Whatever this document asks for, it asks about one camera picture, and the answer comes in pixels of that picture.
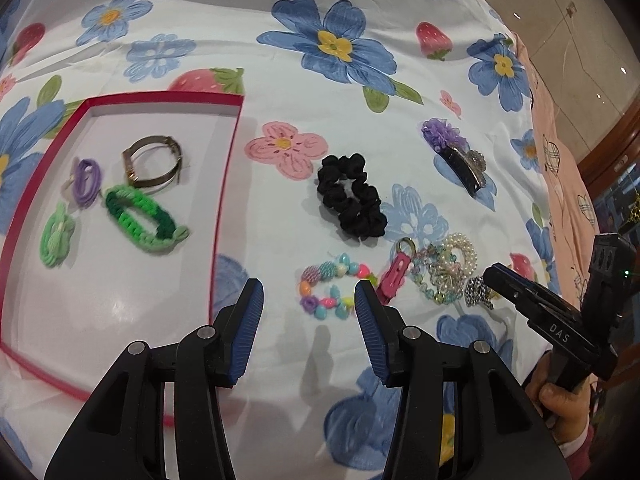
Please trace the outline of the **right hand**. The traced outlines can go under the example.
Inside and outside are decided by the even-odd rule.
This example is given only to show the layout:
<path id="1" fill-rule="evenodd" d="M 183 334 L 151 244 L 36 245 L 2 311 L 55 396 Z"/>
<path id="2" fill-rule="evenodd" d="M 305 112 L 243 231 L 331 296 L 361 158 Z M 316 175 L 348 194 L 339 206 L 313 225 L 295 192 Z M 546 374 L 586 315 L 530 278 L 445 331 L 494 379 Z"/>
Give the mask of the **right hand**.
<path id="1" fill-rule="evenodd" d="M 573 391 L 565 390 L 549 382 L 550 360 L 547 352 L 538 361 L 525 392 L 538 410 L 546 408 L 555 417 L 551 432 L 557 444 L 582 440 L 590 419 L 591 378 L 583 380 Z"/>

